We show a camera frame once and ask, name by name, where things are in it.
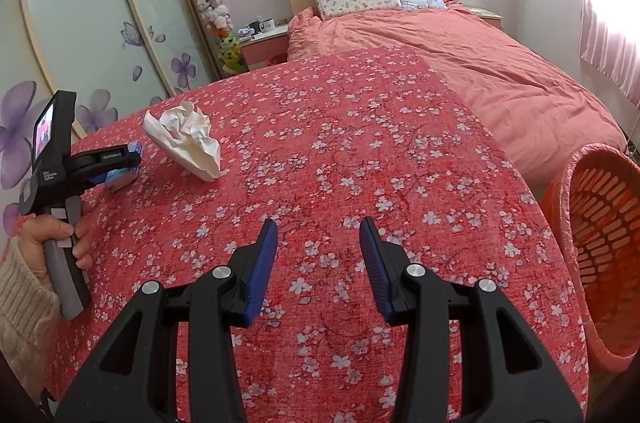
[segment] human hand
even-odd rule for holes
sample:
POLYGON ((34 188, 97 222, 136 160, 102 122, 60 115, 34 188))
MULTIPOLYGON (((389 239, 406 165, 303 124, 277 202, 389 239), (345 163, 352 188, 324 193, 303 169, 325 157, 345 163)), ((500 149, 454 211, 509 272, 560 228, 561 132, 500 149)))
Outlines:
POLYGON ((22 225, 20 253, 31 272, 44 287, 52 289, 42 243, 47 239, 63 241, 75 233, 78 238, 74 244, 74 256, 78 259, 76 265, 80 269, 86 270, 94 264, 91 241, 87 237, 90 227, 91 224, 87 216, 81 217, 75 227, 60 221, 53 215, 38 215, 22 225))

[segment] red floral tablecloth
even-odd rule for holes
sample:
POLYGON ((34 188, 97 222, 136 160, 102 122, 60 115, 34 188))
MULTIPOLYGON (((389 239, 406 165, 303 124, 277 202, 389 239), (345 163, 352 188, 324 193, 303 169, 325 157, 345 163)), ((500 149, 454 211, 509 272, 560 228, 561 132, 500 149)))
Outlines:
MULTIPOLYGON (((62 395, 92 346, 149 279, 192 281, 278 224, 261 316, 233 330, 249 421, 362 423, 388 418, 404 329, 377 313, 358 246, 372 215, 382 237, 444 279, 491 277, 539 334, 585 405, 588 364, 574 289, 547 223, 504 152, 412 50, 308 58, 214 83, 190 99, 222 145, 222 177, 200 181, 142 130, 143 112, 74 146, 140 139, 143 171, 94 205, 93 304, 63 323, 50 387, 62 395)), ((450 325, 451 406, 460 410, 460 340, 450 325)), ((188 419, 184 338, 179 416, 188 419)))

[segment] person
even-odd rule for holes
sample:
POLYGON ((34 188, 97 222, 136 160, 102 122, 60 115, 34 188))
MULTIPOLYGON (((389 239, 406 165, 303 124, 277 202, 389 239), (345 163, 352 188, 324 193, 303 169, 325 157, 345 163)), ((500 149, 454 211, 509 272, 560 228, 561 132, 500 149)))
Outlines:
POLYGON ((60 302, 53 292, 42 248, 43 241, 63 241, 75 233, 74 254, 83 270, 93 265, 90 223, 81 217, 75 226, 52 215, 28 219, 0 257, 0 351, 36 401, 44 386, 49 349, 60 302))

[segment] pink curtain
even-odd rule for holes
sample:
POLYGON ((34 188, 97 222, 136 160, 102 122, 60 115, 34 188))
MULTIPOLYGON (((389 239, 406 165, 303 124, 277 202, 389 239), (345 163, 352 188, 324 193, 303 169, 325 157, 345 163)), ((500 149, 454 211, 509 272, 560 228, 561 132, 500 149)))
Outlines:
POLYGON ((640 108, 640 0, 584 0, 580 56, 640 108))

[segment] nightstand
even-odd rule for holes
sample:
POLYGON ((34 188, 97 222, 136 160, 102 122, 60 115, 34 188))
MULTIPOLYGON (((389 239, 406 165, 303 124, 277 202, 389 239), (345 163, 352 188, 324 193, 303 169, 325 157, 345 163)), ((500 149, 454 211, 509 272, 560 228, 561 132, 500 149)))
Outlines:
POLYGON ((249 70, 265 67, 270 58, 287 52, 289 48, 288 29, 289 27, 284 24, 268 33, 254 35, 251 40, 240 44, 249 70))
POLYGON ((487 24, 492 25, 495 28, 502 29, 502 17, 500 15, 496 15, 495 13, 491 13, 490 11, 482 8, 467 7, 467 9, 477 17, 484 20, 487 24))

